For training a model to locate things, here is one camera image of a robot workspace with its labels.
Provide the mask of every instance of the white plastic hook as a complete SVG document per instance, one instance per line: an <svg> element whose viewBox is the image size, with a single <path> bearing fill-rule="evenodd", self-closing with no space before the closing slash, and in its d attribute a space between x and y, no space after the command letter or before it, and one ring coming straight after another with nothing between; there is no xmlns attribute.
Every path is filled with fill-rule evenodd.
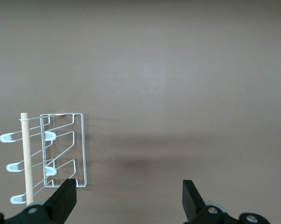
<svg viewBox="0 0 281 224"><path fill-rule="evenodd" d="M54 175L56 175L56 168L46 166L45 167L45 175L46 176L54 176Z"/></svg>
<svg viewBox="0 0 281 224"><path fill-rule="evenodd" d="M54 141L56 139L56 133L45 132L45 141Z"/></svg>
<svg viewBox="0 0 281 224"><path fill-rule="evenodd" d="M23 171L23 169L19 169L18 168L18 164L19 164L20 162L15 162L15 163L10 163L10 164L8 164L7 166L6 166L6 169L7 169L7 171L9 171L9 172L21 172L21 171Z"/></svg>
<svg viewBox="0 0 281 224"><path fill-rule="evenodd" d="M10 198L10 202L12 204L24 204L25 201L23 201L23 196L25 196L25 194L12 196Z"/></svg>
<svg viewBox="0 0 281 224"><path fill-rule="evenodd" d="M0 136L0 141L3 142L3 143L13 142L11 134L12 133L2 134Z"/></svg>

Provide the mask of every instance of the wooden rod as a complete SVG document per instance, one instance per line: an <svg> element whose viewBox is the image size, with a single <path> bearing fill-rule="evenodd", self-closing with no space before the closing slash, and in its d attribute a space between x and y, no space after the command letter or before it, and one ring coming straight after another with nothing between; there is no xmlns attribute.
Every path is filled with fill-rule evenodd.
<svg viewBox="0 0 281 224"><path fill-rule="evenodd" d="M21 130L23 144L24 174L25 174L25 191L27 195L27 205L34 202L34 185L32 173L32 157L30 152L30 137L27 113L21 113Z"/></svg>

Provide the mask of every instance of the wall surface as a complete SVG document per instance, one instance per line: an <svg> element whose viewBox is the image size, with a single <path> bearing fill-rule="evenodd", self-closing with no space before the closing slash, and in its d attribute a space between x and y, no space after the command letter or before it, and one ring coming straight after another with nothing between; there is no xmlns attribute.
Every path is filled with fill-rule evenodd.
<svg viewBox="0 0 281 224"><path fill-rule="evenodd" d="M85 114L89 185L67 223L181 224L191 179L281 224L281 0L0 1L0 135L20 112ZM21 159L0 142L7 217Z"/></svg>

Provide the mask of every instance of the gray wall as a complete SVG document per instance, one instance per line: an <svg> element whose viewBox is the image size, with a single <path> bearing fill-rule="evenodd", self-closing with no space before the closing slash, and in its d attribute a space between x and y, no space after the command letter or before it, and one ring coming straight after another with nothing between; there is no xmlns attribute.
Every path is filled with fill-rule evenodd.
<svg viewBox="0 0 281 224"><path fill-rule="evenodd" d="M20 112L86 116L68 223L181 224L192 179L230 215L281 224L281 1L0 1L0 135ZM0 142L7 217L21 157Z"/></svg>

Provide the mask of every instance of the bolt head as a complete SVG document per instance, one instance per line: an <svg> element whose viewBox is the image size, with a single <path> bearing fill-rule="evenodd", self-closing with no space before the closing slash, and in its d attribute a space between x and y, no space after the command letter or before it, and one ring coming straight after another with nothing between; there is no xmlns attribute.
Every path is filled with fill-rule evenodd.
<svg viewBox="0 0 281 224"><path fill-rule="evenodd" d="M31 208L27 211L28 214L33 214L37 211L38 209L37 208Z"/></svg>
<svg viewBox="0 0 281 224"><path fill-rule="evenodd" d="M215 209L214 207L210 207L210 208L208 209L208 211L209 211L211 214L217 214L217 213L218 213L217 209Z"/></svg>
<svg viewBox="0 0 281 224"><path fill-rule="evenodd" d="M253 215L246 216L246 219L251 223L257 223L258 222L257 218Z"/></svg>

